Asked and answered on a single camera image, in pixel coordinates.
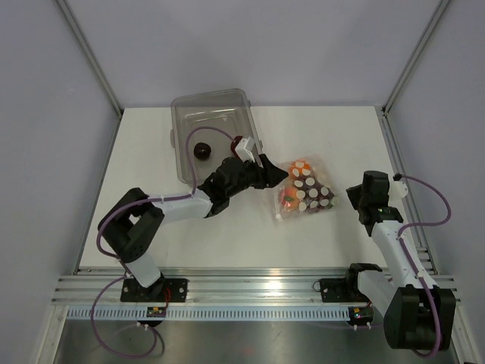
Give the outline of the clear zip top bag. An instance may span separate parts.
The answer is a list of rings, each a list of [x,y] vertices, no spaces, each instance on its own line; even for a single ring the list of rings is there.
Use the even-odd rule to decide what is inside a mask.
[[[326,212],[338,206],[339,194],[320,156],[305,155],[277,166],[288,174],[274,189],[278,221]]]

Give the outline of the fake dark red apple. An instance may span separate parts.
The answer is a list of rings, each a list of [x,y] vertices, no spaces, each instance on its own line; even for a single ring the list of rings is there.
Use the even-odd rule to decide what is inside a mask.
[[[236,147],[238,146],[239,142],[243,139],[243,136],[241,135],[238,135],[238,136],[235,136],[234,139],[232,140],[231,144],[230,144],[230,150],[233,154],[236,153]]]

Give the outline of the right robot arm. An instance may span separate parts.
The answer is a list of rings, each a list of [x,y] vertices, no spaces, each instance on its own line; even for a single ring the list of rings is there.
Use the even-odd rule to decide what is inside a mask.
[[[389,346],[411,350],[421,358],[431,358],[450,345],[456,298],[441,288],[418,258],[408,241],[406,224],[399,210],[390,206],[392,178],[381,171],[366,171],[361,184],[347,189],[359,222],[379,248],[391,277],[368,263],[353,263],[346,272],[344,291],[351,300],[364,297],[383,316],[383,330]]]

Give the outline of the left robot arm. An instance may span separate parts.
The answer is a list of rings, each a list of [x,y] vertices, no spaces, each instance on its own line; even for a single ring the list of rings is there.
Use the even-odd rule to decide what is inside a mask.
[[[258,162],[224,159],[202,184],[185,195],[149,196],[138,187],[128,190],[99,222],[97,249],[119,261],[144,300],[158,300],[166,279],[148,253],[158,229],[163,224],[214,217],[242,191],[274,188],[289,177],[265,154],[258,157]]]

